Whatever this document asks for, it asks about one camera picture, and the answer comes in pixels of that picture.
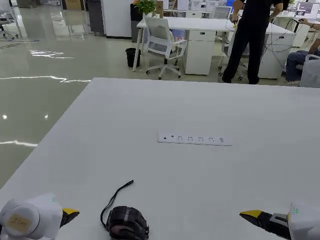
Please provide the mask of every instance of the black pants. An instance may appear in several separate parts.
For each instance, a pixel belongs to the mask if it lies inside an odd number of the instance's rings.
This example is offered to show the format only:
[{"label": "black pants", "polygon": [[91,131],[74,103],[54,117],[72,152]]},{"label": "black pants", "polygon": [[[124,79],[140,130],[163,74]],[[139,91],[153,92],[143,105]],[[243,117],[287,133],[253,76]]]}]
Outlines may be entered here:
[{"label": "black pants", "polygon": [[268,24],[252,25],[252,23],[247,24],[245,21],[240,20],[235,33],[228,66],[222,77],[225,83],[231,83],[231,79],[234,78],[241,56],[248,43],[250,54],[248,65],[249,84],[257,84],[259,82],[258,73],[267,27]]}]

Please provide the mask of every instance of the power outlet socket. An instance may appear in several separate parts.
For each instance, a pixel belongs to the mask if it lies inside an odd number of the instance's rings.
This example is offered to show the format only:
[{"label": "power outlet socket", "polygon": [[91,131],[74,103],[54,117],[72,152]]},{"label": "power outlet socket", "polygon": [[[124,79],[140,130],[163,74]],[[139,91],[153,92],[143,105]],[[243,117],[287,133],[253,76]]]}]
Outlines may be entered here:
[{"label": "power outlet socket", "polygon": [[197,145],[214,145],[214,146],[232,146],[232,141],[223,136],[207,135],[190,135],[177,134],[168,132],[158,132],[157,141],[159,143],[175,144],[197,144]]}]

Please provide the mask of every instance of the green plant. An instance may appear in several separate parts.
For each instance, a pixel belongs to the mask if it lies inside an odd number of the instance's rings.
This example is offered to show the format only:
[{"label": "green plant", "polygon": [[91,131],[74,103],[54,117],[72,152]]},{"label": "green plant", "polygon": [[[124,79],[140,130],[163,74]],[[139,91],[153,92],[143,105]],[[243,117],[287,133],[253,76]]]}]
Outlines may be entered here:
[{"label": "green plant", "polygon": [[135,7],[138,8],[138,11],[142,14],[148,14],[153,12],[156,9],[156,3],[154,0],[139,0]]}]

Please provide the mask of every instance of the glossy floor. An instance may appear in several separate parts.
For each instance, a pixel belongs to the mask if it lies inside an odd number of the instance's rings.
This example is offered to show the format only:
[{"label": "glossy floor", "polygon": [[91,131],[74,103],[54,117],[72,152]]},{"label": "glossy floor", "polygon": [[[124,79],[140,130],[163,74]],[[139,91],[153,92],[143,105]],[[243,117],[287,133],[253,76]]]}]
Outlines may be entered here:
[{"label": "glossy floor", "polygon": [[[145,69],[162,61],[146,54],[133,73],[127,67],[125,49],[135,45],[130,40],[87,34],[85,12],[62,12],[56,6],[14,7],[14,12],[17,24],[5,27],[31,41],[0,40],[0,187],[92,78],[158,79],[156,73],[147,76]],[[218,46],[214,51],[212,66],[221,57]],[[163,78],[178,80],[169,72]],[[209,76],[183,75],[181,80],[216,82],[217,70],[212,67]]]}]

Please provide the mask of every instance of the label sticker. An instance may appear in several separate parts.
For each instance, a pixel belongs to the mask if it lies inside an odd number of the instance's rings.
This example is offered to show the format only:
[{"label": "label sticker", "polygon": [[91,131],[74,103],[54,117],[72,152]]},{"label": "label sticker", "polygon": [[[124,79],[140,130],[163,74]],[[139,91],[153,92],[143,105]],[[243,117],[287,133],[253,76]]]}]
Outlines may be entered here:
[{"label": "label sticker", "polygon": [[20,216],[18,214],[12,214],[11,217],[6,222],[7,227],[10,227],[20,233],[27,232],[30,225],[31,225],[30,219]]}]

